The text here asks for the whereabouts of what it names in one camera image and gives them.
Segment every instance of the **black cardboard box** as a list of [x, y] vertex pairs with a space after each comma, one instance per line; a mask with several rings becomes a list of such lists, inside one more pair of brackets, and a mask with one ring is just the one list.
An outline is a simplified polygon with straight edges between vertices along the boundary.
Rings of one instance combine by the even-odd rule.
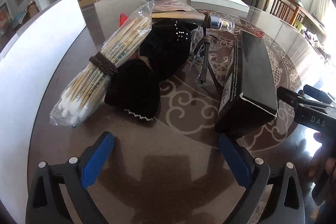
[[215, 130], [241, 138], [275, 119], [277, 110], [274, 78], [265, 43], [242, 31], [228, 58]]

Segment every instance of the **human hand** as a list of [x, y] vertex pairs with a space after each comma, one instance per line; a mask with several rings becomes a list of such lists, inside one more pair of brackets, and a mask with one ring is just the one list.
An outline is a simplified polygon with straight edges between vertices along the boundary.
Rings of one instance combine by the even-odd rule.
[[[322, 143], [322, 134], [320, 132], [314, 133], [314, 139], [320, 143]], [[310, 161], [310, 170], [308, 173], [308, 176], [311, 178], [312, 182], [317, 182], [316, 181], [316, 174], [318, 171], [318, 167], [320, 165], [322, 153], [323, 153], [324, 147], [321, 146], [316, 153], [314, 154], [313, 158]], [[327, 162], [325, 163], [325, 171], [327, 172], [328, 175], [330, 175], [333, 172], [333, 178], [336, 179], [336, 159], [330, 157], [328, 158]]]

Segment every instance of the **round table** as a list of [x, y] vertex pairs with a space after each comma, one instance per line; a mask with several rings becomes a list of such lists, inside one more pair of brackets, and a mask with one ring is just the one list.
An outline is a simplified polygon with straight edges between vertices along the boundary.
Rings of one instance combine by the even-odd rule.
[[[116, 137], [115, 147], [97, 181], [88, 189], [109, 223], [223, 223], [245, 189], [236, 183], [217, 148], [213, 126], [221, 96], [211, 85], [196, 90], [189, 73], [191, 59], [161, 83], [161, 105], [152, 122], [139, 122], [126, 112], [102, 104], [77, 128], [49, 124], [49, 113], [63, 89], [88, 63], [95, 48], [100, 49], [103, 38], [117, 30], [116, 13], [129, 15], [142, 3], [145, 0], [102, 0], [95, 8], [83, 11], [88, 26], [59, 64], [36, 116], [28, 183], [42, 160], [50, 165], [64, 163], [79, 156], [103, 131], [110, 131]], [[276, 87], [298, 90], [310, 84], [333, 92], [320, 57], [289, 24], [253, 7], [248, 15], [239, 16], [221, 6], [189, 4], [198, 7], [199, 12], [209, 11], [236, 24], [234, 34], [208, 32], [216, 37], [209, 60], [219, 81], [225, 77], [235, 35], [244, 30], [264, 39]], [[293, 117], [293, 109], [281, 102], [276, 120], [241, 138], [239, 143], [269, 164], [294, 163], [307, 220], [316, 211], [307, 167], [319, 145], [313, 139], [314, 131], [297, 125]], [[267, 186], [250, 223], [258, 221], [271, 188]], [[65, 187], [62, 192], [73, 221], [80, 223]]]

